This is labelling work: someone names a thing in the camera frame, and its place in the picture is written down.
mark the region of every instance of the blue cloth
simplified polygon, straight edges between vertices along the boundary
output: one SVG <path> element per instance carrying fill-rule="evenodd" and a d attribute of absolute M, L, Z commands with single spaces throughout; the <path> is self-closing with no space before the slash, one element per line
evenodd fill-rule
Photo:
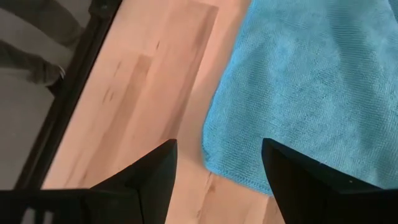
<path fill-rule="evenodd" d="M 272 138 L 398 187 L 398 0 L 253 0 L 203 128 L 206 167 L 271 194 Z"/>

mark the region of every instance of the pant leg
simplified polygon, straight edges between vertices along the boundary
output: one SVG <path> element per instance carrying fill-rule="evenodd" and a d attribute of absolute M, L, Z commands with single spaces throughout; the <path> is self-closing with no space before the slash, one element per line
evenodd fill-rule
<path fill-rule="evenodd" d="M 27 76 L 18 78 L 44 86 L 54 84 L 61 76 L 58 66 L 45 61 L 42 57 L 23 52 L 2 40 L 0 40 L 0 67 L 28 70 Z"/>
<path fill-rule="evenodd" d="M 72 14 L 56 0 L 0 0 L 7 10 L 73 50 L 83 32 Z"/>

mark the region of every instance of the black pointed object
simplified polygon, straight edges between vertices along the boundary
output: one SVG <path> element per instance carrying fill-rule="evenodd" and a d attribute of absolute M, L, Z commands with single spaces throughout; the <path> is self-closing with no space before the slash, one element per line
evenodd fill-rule
<path fill-rule="evenodd" d="M 398 190 L 383 190 L 272 139 L 262 161 L 286 224 L 398 223 Z"/>
<path fill-rule="evenodd" d="M 30 210 L 36 220 L 51 213 L 51 223 L 163 224 L 176 168 L 170 139 L 91 189 L 0 190 L 0 223 L 21 223 Z"/>

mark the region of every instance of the wood grain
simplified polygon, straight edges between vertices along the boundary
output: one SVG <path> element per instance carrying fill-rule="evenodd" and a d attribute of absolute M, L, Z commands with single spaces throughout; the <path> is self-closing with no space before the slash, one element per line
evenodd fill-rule
<path fill-rule="evenodd" d="M 178 140 L 167 223 L 280 223 L 274 200 L 203 167 L 201 129 L 249 0 L 124 0 L 44 188 L 91 187 Z"/>

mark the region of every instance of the gray floor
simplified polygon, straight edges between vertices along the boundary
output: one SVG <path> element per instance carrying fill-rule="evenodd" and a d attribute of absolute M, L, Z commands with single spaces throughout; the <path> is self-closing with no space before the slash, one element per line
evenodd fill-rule
<path fill-rule="evenodd" d="M 58 0 L 85 26 L 90 0 Z M 0 9 L 0 39 L 67 67 L 72 53 L 41 31 Z M 52 103 L 41 86 L 19 80 L 26 71 L 0 68 L 0 189 L 13 188 Z"/>

